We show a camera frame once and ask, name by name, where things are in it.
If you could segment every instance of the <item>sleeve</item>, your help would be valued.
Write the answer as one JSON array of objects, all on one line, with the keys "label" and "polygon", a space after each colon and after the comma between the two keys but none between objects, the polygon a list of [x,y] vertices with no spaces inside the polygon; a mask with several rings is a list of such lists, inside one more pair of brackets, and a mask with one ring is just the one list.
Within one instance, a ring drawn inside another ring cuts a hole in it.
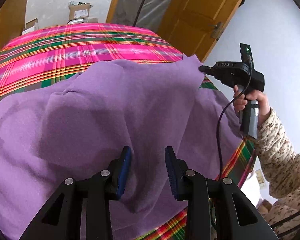
[{"label": "sleeve", "polygon": [[300,187],[300,154],[294,152],[273,109],[258,129],[254,143],[263,174],[270,182],[270,195],[279,199],[297,190]]}]

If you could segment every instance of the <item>bed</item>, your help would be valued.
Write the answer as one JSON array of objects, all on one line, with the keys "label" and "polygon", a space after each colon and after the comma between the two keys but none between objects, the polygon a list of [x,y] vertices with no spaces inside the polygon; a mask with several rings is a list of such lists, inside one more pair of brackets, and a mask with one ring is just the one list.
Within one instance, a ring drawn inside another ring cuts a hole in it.
[{"label": "bed", "polygon": [[[10,41],[0,51],[0,100],[50,86],[85,71],[98,61],[127,59],[171,63],[182,53],[150,30],[114,24],[64,25],[38,30]],[[200,89],[216,89],[205,77]],[[223,176],[239,187],[253,168],[253,144],[244,138],[224,166]],[[186,209],[138,239],[183,239]]]}]

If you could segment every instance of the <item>green stripe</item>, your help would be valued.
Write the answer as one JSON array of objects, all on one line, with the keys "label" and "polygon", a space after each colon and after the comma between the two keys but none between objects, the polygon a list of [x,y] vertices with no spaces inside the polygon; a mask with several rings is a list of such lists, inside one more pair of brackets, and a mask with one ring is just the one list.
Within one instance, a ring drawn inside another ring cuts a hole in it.
[{"label": "green stripe", "polygon": [[246,140],[246,147],[249,149],[249,151],[253,151],[254,143],[250,140]]},{"label": "green stripe", "polygon": [[22,93],[22,92],[25,91],[25,89],[26,89],[26,87],[18,88],[18,89],[16,89],[16,90],[13,90],[11,93],[12,93],[12,94]]},{"label": "green stripe", "polygon": [[[142,39],[139,39],[139,38],[138,39],[136,39],[136,38],[111,38],[111,39],[109,39],[109,38],[100,38],[99,39],[99,38],[86,38],[86,37],[82,37],[81,39],[73,40],[73,42],[69,42],[67,44],[71,45],[72,43],[91,42],[91,41],[112,41],[112,42],[116,41],[118,43],[139,42],[139,43],[151,43],[152,45],[154,45],[154,44],[166,45],[166,46],[168,45],[167,43],[163,43],[163,42],[147,41],[147,40],[142,40]],[[47,49],[47,48],[58,47],[58,46],[61,46],[61,45],[63,45],[63,41],[52,42],[52,43],[39,45],[39,46],[36,46],[36,47],[31,47],[28,50],[24,50],[22,52],[10,55],[8,57],[4,57],[3,59],[0,60],[0,64],[2,64],[3,62],[7,62],[9,60],[12,60],[16,57],[20,57],[20,56],[23,56],[23,55],[34,53],[36,51]]]},{"label": "green stripe", "polygon": [[173,240],[184,240],[185,239],[185,229],[186,227],[183,228],[179,228],[178,231],[176,231],[173,235],[172,235],[172,239]]},{"label": "green stripe", "polygon": [[200,88],[208,88],[208,89],[215,89],[217,90],[217,87],[212,84],[212,82],[203,82],[200,86]]},{"label": "green stripe", "polygon": [[251,142],[249,140],[247,140],[246,145],[243,147],[242,151],[241,151],[241,156],[243,156],[245,158],[246,163],[248,164],[250,157],[251,157],[251,153],[253,151],[253,148],[251,147]]},{"label": "green stripe", "polygon": [[[72,36],[84,36],[84,35],[98,35],[98,34],[103,34],[105,35],[104,37],[94,37],[94,38],[82,38],[82,39],[71,39]],[[131,38],[121,38],[121,37],[113,37],[111,35],[129,35],[129,36],[132,36]],[[136,34],[136,33],[132,33],[132,32],[124,32],[124,33],[119,33],[119,32],[107,32],[107,31],[101,31],[101,32],[79,32],[79,33],[60,33],[60,34],[56,34],[55,36],[50,36],[50,37],[40,37],[40,38],[37,38],[36,40],[32,40],[26,44],[21,44],[19,46],[16,46],[10,50],[6,50],[6,51],[0,51],[0,56],[1,55],[4,55],[4,54],[7,54],[7,53],[10,53],[10,52],[13,52],[15,50],[18,50],[18,49],[22,49],[26,46],[29,46],[29,45],[32,45],[32,46],[35,46],[36,44],[38,43],[41,43],[41,42],[49,42],[51,41],[49,44],[54,44],[52,47],[55,47],[55,46],[58,46],[63,44],[63,42],[66,42],[64,44],[71,44],[71,43],[74,43],[74,42],[80,42],[80,41],[138,41],[138,42],[141,42],[141,43],[146,43],[148,39],[154,39],[154,38],[157,38],[158,41],[149,41],[149,43],[152,43],[152,44],[159,44],[159,45],[165,45],[165,46],[170,46],[169,43],[167,43],[166,41],[164,40],[160,40],[160,38],[156,37],[156,36],[151,36],[151,35],[146,35],[146,34]],[[39,45],[39,46],[36,46],[35,48],[41,48],[43,47],[43,45]]]},{"label": "green stripe", "polygon": [[151,234],[153,234],[153,233],[155,233],[155,232],[156,232],[155,230],[151,230],[150,232],[146,233],[145,235],[139,236],[139,237],[136,238],[135,240],[141,240],[141,239],[144,239],[144,238],[146,238],[147,236],[149,236],[149,235],[151,235]]},{"label": "green stripe", "polygon": [[76,73],[73,73],[73,74],[67,74],[67,75],[65,75],[65,77],[66,77],[66,79],[68,79],[68,78],[71,78],[72,76],[74,76]]},{"label": "green stripe", "polygon": [[41,81],[41,88],[45,88],[51,85],[51,79]]}]

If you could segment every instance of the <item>package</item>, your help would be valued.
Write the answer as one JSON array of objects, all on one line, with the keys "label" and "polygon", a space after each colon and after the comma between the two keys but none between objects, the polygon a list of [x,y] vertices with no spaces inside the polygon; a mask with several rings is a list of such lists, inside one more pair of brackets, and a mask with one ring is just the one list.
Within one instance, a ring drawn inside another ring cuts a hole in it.
[{"label": "package", "polygon": [[85,18],[69,21],[67,24],[78,24],[78,23],[98,23],[98,18]]},{"label": "package", "polygon": [[34,19],[26,23],[26,28],[23,29],[22,35],[39,30],[38,19]]},{"label": "package", "polygon": [[69,21],[88,18],[91,7],[92,6],[89,3],[70,2]]},{"label": "package", "polygon": [[[132,26],[142,0],[118,0],[111,23]],[[136,26],[157,32],[171,0],[145,0]]]}]

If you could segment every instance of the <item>black cable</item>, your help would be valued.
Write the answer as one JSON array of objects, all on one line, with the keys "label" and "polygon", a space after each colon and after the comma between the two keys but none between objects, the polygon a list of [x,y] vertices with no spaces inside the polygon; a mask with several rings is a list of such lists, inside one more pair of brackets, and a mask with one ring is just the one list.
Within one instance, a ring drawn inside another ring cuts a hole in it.
[{"label": "black cable", "polygon": [[277,234],[277,237],[278,237],[278,238],[282,238],[282,237],[284,237],[284,236],[286,236],[286,235],[288,235],[288,234],[290,234],[290,233],[292,233],[292,232],[298,230],[299,228],[300,228],[300,224],[297,225],[297,226],[295,226],[294,228],[291,228],[291,229],[289,229],[289,230],[287,230],[287,231],[281,233],[281,234]]},{"label": "black cable", "polygon": [[135,27],[136,24],[137,24],[137,21],[138,21],[138,18],[139,18],[139,15],[140,15],[140,12],[141,12],[141,9],[142,9],[144,3],[145,3],[145,0],[142,0],[141,3],[140,3],[136,18],[134,19],[134,22],[133,22],[133,25],[132,25],[133,27]]},{"label": "black cable", "polygon": [[299,216],[299,215],[300,215],[300,211],[294,213],[294,214],[291,215],[291,216],[286,217],[285,219],[282,219],[282,220],[280,220],[280,221],[274,223],[273,225],[271,225],[271,228],[274,229],[274,228],[276,228],[276,227],[278,227],[278,226],[281,226],[281,225],[283,225],[285,222],[288,222],[289,220],[291,220],[291,219],[293,219],[293,218],[295,218],[295,217],[297,217],[297,216]]},{"label": "black cable", "polygon": [[210,205],[210,220],[211,220],[211,225],[212,227],[214,228],[214,230],[216,230],[216,224],[215,222],[213,221],[213,217],[212,217],[212,209],[213,209],[213,203],[211,203]]},{"label": "black cable", "polygon": [[252,59],[251,57],[249,56],[249,68],[250,68],[250,78],[249,78],[249,81],[246,85],[246,87],[241,91],[241,93],[239,95],[237,95],[234,99],[232,99],[227,105],[226,107],[222,110],[221,114],[220,114],[220,117],[219,117],[219,120],[218,120],[218,124],[217,124],[217,145],[218,145],[218,154],[219,154],[219,164],[220,164],[220,172],[219,172],[219,180],[222,179],[222,170],[223,170],[223,161],[222,161],[222,155],[221,155],[221,147],[220,147],[220,122],[221,122],[221,118],[224,114],[224,112],[227,110],[227,108],[234,102],[236,101],[245,91],[246,89],[248,88],[248,86],[250,85],[250,81],[251,81],[251,77],[252,77]]}]

